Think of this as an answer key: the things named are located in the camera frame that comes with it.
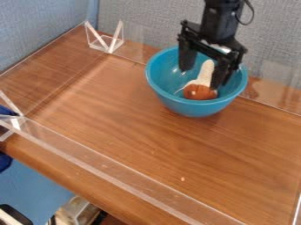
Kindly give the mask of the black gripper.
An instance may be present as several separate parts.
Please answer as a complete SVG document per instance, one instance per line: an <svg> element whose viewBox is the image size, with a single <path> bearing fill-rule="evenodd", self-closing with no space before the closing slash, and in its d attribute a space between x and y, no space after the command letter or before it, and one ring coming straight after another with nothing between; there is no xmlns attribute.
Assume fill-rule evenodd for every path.
<svg viewBox="0 0 301 225"><path fill-rule="evenodd" d="M182 20L180 26L178 34L179 69L182 71L192 69L196 53L218 60L210 81L210 89L216 90L227 82L232 70L238 68L247 49L234 38L223 41L211 39L202 32L200 24Z"/></svg>

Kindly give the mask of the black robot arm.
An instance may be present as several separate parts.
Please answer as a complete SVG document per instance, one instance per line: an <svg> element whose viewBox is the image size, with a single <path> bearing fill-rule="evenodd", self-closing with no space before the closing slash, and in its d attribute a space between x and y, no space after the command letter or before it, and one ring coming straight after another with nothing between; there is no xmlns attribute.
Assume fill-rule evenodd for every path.
<svg viewBox="0 0 301 225"><path fill-rule="evenodd" d="M204 0L200 23L180 21L179 69L192 69L196 54L214 59L216 64L210 81L211 89L227 83L247 52L235 40L243 5L243 0Z"/></svg>

